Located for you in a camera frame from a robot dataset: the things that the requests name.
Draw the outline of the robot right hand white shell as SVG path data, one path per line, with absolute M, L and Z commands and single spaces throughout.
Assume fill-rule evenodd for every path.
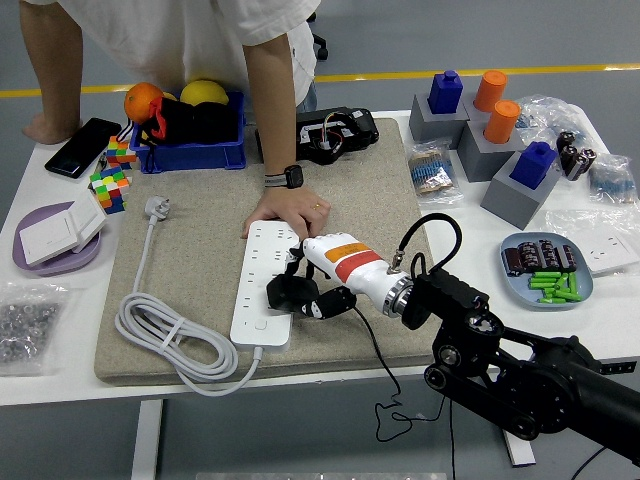
M 302 258 L 352 294 L 366 295 L 384 315 L 400 315 L 395 307 L 411 285 L 409 275 L 393 271 L 378 253 L 352 235 L 327 234 L 300 241 L 286 256 L 285 273 L 295 274 Z

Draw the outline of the person's left hand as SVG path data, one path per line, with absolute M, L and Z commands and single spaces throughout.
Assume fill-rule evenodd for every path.
M 272 219 L 287 222 L 301 240 L 316 237 L 325 227 L 330 211 L 331 204 L 309 187 L 269 187 L 245 220 L 241 237 L 248 237 L 253 222 Z

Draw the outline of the person's right hand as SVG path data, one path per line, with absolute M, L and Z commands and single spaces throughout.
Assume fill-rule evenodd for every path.
M 82 126 L 82 121 L 59 125 L 49 121 L 44 113 L 35 115 L 31 122 L 22 128 L 22 133 L 36 143 L 54 145 L 70 139 Z

